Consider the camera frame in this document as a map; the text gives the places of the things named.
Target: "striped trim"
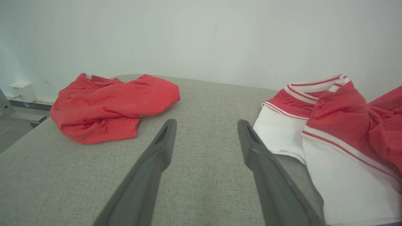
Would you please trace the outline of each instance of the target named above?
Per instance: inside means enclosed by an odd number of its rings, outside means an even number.
[[[292,86],[313,86],[313,85],[318,85],[318,84],[322,84],[322,83],[327,83],[327,82],[331,82],[331,81],[335,81],[335,80],[338,80],[339,79],[339,77],[340,77],[340,74],[339,75],[336,75],[335,77],[333,77],[333,78],[331,78],[331,79],[325,79],[325,80],[322,80],[322,81],[319,81],[319,82],[313,82],[313,83],[310,83],[310,82],[294,82],[294,83],[292,83]]]
[[[341,78],[339,78],[332,86],[331,88],[328,89],[330,92],[336,92],[340,87],[345,85],[346,83],[350,82],[350,79],[346,75],[343,75]]]
[[[277,111],[279,114],[284,115],[284,116],[287,116],[287,117],[291,117],[291,118],[293,118],[293,119],[298,119],[298,120],[303,120],[303,121],[307,121],[307,120],[309,119],[309,118],[306,118],[306,117],[302,117],[302,116],[298,116],[298,115],[294,115],[294,114],[288,113],[288,112],[286,112],[286,111],[280,109],[279,107],[273,105],[272,103],[270,103],[270,102],[268,102],[268,101],[265,101],[265,102],[263,103],[263,106],[267,106],[267,107],[273,109],[274,111]]]
[[[344,74],[336,75],[330,79],[324,79],[318,82],[291,82],[284,90],[296,99],[310,104],[316,104],[318,97],[308,95],[307,92],[321,92],[326,91],[333,86],[333,84],[345,76]]]
[[[303,137],[307,137],[309,139],[315,140],[319,143],[328,145],[336,149],[337,151],[343,153],[347,157],[353,159],[358,163],[363,163],[371,168],[374,168],[387,176],[392,177],[397,182],[400,182],[399,177],[397,174],[390,170],[389,168],[385,167],[384,165],[374,161],[373,159],[369,158],[365,154],[361,153],[357,149],[353,148],[352,146],[348,145],[346,142],[328,134],[318,129],[311,128],[309,126],[305,126],[304,130],[301,134]]]
[[[294,90],[294,89],[292,89],[292,87],[290,85],[286,86],[284,88],[284,90],[287,93],[289,93],[292,97],[299,99],[301,101],[304,101],[306,103],[310,103],[310,104],[314,104],[314,105],[317,103],[317,99],[318,99],[317,97],[313,97],[313,96],[307,95],[305,93],[302,93],[298,90]]]
[[[89,79],[89,80],[92,80],[92,75],[91,75],[91,74],[85,73],[85,77],[86,77],[87,79]]]

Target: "clothing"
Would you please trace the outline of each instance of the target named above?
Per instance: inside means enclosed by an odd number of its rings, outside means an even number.
[[[179,100],[177,85],[147,74],[123,83],[82,73],[59,92],[50,116],[70,139],[95,144],[137,137],[140,117],[159,114]]]
[[[369,108],[347,76],[338,75],[290,83],[263,103],[254,125],[272,153],[296,157],[307,166],[324,200],[328,225],[401,220],[398,172],[376,155],[369,139],[362,139],[372,125],[364,120],[370,118]]]

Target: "red fabric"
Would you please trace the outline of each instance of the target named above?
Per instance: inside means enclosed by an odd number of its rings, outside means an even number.
[[[60,131],[82,144],[137,137],[141,116],[152,116],[180,100],[178,86],[150,75],[123,83],[82,73],[59,92],[50,116]]]
[[[367,104],[352,82],[317,101],[307,126],[346,142],[369,158],[402,171],[402,89]]]
[[[267,102],[272,103],[288,113],[306,118],[310,118],[311,112],[313,112],[315,106],[314,104],[294,98],[284,89],[281,89],[272,99],[267,100]]]

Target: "red stripe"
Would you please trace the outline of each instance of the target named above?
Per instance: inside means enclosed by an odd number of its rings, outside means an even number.
[[[286,115],[286,116],[288,116],[288,117],[291,117],[291,118],[294,118],[294,119],[302,119],[302,118],[298,118],[298,117],[294,117],[294,116],[291,116],[291,115],[288,115],[288,114],[286,114],[287,112],[286,111],[281,111],[278,107],[276,107],[276,106],[274,106],[274,105],[272,105],[271,103],[269,103],[269,102],[264,102],[264,104],[266,104],[266,105],[268,105],[268,106],[270,106],[270,107],[273,107],[275,110],[277,110],[279,113],[282,113],[283,115]]]
[[[377,169],[377,170],[379,170],[379,171],[381,171],[381,172],[383,172],[383,173],[385,173],[385,174],[387,174],[387,175],[389,175],[389,176],[392,176],[392,177],[395,178],[397,181],[399,181],[399,178],[395,177],[394,175],[392,175],[392,174],[390,174],[390,173],[388,173],[388,172],[386,172],[386,171],[384,171],[384,170],[382,170],[382,169],[380,169],[380,168],[378,168],[378,167],[376,167],[376,166],[371,165],[371,164],[368,163],[368,162],[365,162],[363,159],[361,159],[361,158],[357,157],[356,155],[352,154],[351,152],[349,152],[348,150],[346,150],[345,148],[343,148],[342,146],[340,146],[339,144],[337,144],[337,143],[335,143],[335,142],[332,142],[332,141],[327,140],[327,139],[325,139],[325,138],[322,138],[322,137],[320,137],[320,136],[311,134],[311,133],[306,132],[306,131],[304,131],[304,130],[302,131],[302,133],[307,134],[307,135],[309,135],[309,136],[312,136],[312,137],[314,137],[314,138],[323,140],[323,141],[325,141],[325,142],[327,142],[327,143],[330,143],[330,144],[332,144],[332,145],[335,145],[336,147],[340,148],[341,150],[343,150],[344,152],[348,153],[349,155],[355,157],[357,160],[363,162],[364,164],[366,164],[366,165],[368,165],[368,166],[371,166],[371,167],[373,167],[374,169]]]
[[[292,92],[294,92],[295,94],[298,94],[298,95],[300,95],[300,96],[302,96],[302,97],[305,97],[305,98],[307,98],[307,99],[309,99],[309,100],[312,100],[312,101],[317,101],[316,99],[313,99],[313,98],[311,98],[311,97],[305,96],[305,95],[303,95],[303,94],[300,94],[300,93],[294,91],[292,88],[290,88],[289,85],[288,85],[287,87],[288,87],[288,89],[290,89],[290,90],[291,90]]]
[[[326,83],[326,82],[330,82],[330,81],[334,81],[334,80],[338,80],[338,77],[332,78],[332,79],[328,79],[322,82],[314,82],[314,83],[308,83],[308,84],[292,84],[292,86],[312,86],[312,85],[318,85],[318,84],[322,84],[322,83]]]

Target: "cable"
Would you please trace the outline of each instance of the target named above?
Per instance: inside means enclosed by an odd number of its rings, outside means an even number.
[[[13,98],[9,99],[8,101],[11,101],[11,100],[17,99],[17,98],[19,98],[19,97],[22,97],[22,96],[21,96],[21,94],[20,94],[20,95],[18,95],[18,96],[16,96],[16,97],[13,97]]]

